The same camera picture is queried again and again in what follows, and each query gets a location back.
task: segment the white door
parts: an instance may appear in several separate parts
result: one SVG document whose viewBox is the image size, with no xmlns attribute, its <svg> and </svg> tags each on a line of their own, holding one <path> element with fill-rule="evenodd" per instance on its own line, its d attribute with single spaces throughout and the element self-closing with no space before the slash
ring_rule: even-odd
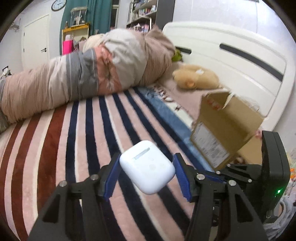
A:
<svg viewBox="0 0 296 241">
<path fill-rule="evenodd" d="M 49 61 L 48 20 L 49 16 L 46 15 L 24 28 L 24 69 L 32 69 Z"/>
</svg>

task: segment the white earbud case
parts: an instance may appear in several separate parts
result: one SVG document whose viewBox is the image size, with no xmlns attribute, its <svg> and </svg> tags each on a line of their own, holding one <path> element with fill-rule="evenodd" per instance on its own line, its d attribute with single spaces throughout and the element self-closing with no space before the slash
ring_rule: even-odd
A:
<svg viewBox="0 0 296 241">
<path fill-rule="evenodd" d="M 151 141 L 134 145 L 119 162 L 131 181 L 148 195 L 157 193 L 175 175 L 174 165 Z"/>
</svg>

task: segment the window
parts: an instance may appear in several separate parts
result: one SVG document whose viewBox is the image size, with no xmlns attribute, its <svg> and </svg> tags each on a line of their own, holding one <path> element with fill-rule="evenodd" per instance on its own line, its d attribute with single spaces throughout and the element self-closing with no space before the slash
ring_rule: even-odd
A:
<svg viewBox="0 0 296 241">
<path fill-rule="evenodd" d="M 117 28 L 120 0 L 112 0 L 110 29 Z"/>
</svg>

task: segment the open cardboard box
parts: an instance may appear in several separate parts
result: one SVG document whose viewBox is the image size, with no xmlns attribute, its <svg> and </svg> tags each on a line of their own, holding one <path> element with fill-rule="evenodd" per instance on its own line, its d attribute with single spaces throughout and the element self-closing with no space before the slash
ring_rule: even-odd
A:
<svg viewBox="0 0 296 241">
<path fill-rule="evenodd" d="M 253 159 L 252 154 L 256 160 L 260 159 L 260 140 L 253 136 L 262 121 L 260 113 L 237 96 L 229 92 L 209 93 L 202 97 L 200 114 L 190 139 L 213 169 L 219 170 L 234 160 L 237 153 L 247 161 Z"/>
</svg>

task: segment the orange fabric patch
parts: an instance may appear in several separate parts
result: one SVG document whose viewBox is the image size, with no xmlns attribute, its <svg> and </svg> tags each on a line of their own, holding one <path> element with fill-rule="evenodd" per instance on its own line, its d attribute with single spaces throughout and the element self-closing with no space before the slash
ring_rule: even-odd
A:
<svg viewBox="0 0 296 241">
<path fill-rule="evenodd" d="M 116 67 L 112 62 L 112 54 L 104 44 L 100 44 L 94 50 L 99 77 L 98 94 L 106 95 L 121 91 L 122 86 L 116 72 Z"/>
</svg>

